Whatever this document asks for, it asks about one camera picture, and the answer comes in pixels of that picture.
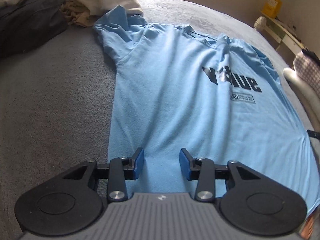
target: dark gray blanket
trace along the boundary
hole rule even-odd
[[[287,67],[257,31],[227,15],[180,0],[140,2],[149,22],[191,24],[211,35],[224,32],[264,52],[280,76]],[[22,193],[81,161],[107,161],[115,74],[94,31],[76,26],[32,52],[0,62],[1,240],[21,233],[14,204]],[[282,84],[311,129],[283,78]]]

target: gray bed sheet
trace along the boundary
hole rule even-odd
[[[190,24],[211,35],[244,39],[260,49],[281,76],[306,129],[312,129],[282,76],[286,63],[257,31],[187,1],[140,3],[148,22]],[[115,66],[103,54],[92,28],[70,26],[42,47],[0,61],[1,240],[21,234],[14,204],[22,193],[81,161],[107,161],[115,78]]]

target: light blue t-shirt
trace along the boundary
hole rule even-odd
[[[227,36],[190,25],[149,24],[121,6],[95,26],[116,63],[108,159],[145,151],[143,172],[128,193],[190,192],[179,151],[216,164],[229,160],[299,193],[308,215],[320,202],[319,173],[310,140],[269,59]],[[224,181],[216,194],[226,192]]]

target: yellow box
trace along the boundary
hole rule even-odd
[[[262,12],[274,19],[279,13],[281,5],[282,2],[280,0],[268,0],[265,3]]]

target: metal screw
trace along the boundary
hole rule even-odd
[[[200,191],[197,196],[200,199],[209,199],[213,197],[213,194],[210,191]]]
[[[122,191],[112,191],[109,194],[109,197],[113,199],[122,199],[124,197],[124,193]]]

